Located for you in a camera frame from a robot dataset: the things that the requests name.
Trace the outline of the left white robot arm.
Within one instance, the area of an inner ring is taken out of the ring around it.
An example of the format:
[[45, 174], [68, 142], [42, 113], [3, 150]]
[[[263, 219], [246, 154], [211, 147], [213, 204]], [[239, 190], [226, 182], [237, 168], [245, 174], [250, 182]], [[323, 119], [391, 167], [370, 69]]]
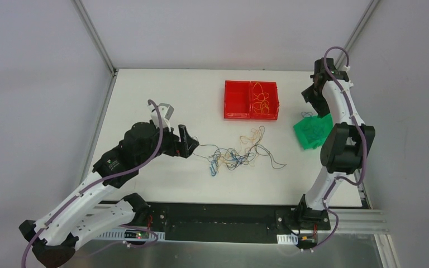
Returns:
[[153, 121], [135, 123], [116, 147], [104, 153], [93, 171], [52, 212], [39, 220], [25, 220], [19, 230], [28, 244], [21, 259], [33, 252], [45, 267], [60, 267], [86, 243], [117, 226], [143, 225], [149, 205], [137, 193], [129, 194], [104, 212], [88, 213], [106, 196], [139, 174], [142, 167], [162, 154], [188, 158], [199, 146], [185, 125], [176, 135], [171, 127]]

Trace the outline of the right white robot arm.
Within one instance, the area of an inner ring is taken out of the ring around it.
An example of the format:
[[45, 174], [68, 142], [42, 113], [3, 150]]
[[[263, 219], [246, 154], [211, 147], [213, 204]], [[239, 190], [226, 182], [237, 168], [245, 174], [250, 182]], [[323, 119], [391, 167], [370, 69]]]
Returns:
[[295, 223], [303, 229], [327, 222], [333, 193], [342, 182], [352, 183], [349, 175], [365, 170], [375, 138], [375, 128], [365, 124], [352, 101], [347, 67], [338, 70], [333, 59], [325, 56], [315, 62], [311, 78], [313, 84], [302, 96], [319, 117], [330, 115], [333, 126], [321, 147], [322, 169], [293, 213]]

